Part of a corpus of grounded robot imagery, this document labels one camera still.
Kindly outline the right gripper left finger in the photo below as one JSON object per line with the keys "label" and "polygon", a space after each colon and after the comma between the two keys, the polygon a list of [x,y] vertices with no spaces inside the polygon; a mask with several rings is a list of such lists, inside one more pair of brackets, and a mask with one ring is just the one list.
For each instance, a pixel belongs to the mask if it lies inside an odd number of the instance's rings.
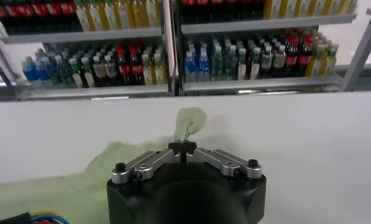
{"label": "right gripper left finger", "polygon": [[142,183],[151,180],[166,164],[179,163],[182,154],[171,147],[161,151],[148,150],[127,163],[117,163],[111,172],[113,184]]}

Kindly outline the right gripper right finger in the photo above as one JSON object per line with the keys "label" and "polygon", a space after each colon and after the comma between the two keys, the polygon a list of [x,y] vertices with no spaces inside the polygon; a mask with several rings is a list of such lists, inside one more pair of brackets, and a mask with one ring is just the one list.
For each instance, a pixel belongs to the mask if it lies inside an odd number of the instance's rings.
{"label": "right gripper right finger", "polygon": [[184,142],[182,146],[187,163],[207,163],[230,178],[259,179],[262,176],[262,167],[256,159],[245,160],[221,149],[207,150],[195,142]]}

